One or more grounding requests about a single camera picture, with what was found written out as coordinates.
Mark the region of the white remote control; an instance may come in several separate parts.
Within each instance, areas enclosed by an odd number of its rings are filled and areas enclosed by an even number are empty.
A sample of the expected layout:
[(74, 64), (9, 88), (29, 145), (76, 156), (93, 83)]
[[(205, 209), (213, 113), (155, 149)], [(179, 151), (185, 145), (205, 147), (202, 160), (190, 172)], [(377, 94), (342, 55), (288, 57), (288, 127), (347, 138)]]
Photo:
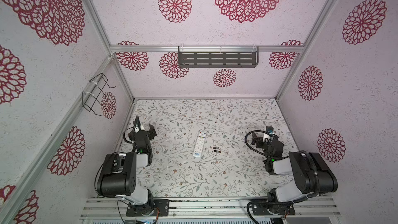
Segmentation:
[(203, 147), (204, 147), (204, 144), (206, 141), (206, 136), (207, 136), (207, 133), (204, 131), (198, 133), (195, 147), (194, 147), (193, 154), (192, 154), (195, 158), (199, 158), (199, 159), (201, 158)]

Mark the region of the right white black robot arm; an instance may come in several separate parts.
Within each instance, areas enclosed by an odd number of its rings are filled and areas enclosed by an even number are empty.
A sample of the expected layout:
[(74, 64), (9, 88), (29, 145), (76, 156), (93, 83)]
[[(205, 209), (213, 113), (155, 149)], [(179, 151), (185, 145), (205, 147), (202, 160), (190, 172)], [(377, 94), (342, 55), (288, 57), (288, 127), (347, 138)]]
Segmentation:
[(265, 157), (264, 167), (269, 175), (293, 176), (291, 182), (267, 194), (267, 204), (292, 205), (337, 191), (337, 178), (321, 154), (300, 150), (284, 156), (284, 143), (272, 131), (250, 131), (244, 142), (250, 150)]

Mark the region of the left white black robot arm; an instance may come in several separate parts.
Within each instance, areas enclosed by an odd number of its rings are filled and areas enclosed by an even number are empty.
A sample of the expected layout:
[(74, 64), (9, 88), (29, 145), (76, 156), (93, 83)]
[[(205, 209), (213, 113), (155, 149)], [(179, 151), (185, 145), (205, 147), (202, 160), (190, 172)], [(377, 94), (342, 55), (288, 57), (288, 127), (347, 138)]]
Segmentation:
[(94, 189), (100, 197), (121, 198), (130, 206), (138, 209), (154, 209), (152, 192), (138, 184), (137, 170), (152, 164), (153, 149), (150, 141), (156, 136), (155, 127), (149, 124), (149, 130), (136, 123), (123, 140), (133, 145), (131, 152), (107, 154), (95, 181)]

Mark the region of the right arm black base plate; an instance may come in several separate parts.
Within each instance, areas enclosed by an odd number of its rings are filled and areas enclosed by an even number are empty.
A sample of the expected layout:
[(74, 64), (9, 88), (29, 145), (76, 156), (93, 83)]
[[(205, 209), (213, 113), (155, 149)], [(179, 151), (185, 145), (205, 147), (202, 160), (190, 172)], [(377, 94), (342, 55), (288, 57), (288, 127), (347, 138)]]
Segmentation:
[(265, 199), (251, 200), (248, 203), (255, 216), (290, 216), (295, 215), (292, 202), (268, 202)]

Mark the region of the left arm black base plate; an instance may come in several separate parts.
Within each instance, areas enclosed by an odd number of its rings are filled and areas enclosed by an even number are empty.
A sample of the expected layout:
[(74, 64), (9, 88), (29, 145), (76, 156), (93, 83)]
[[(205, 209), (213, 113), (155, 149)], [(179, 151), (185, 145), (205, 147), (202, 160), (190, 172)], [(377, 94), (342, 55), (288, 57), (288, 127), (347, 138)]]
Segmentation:
[(127, 217), (164, 217), (169, 215), (170, 200), (150, 200), (146, 204), (129, 204), (126, 211)]

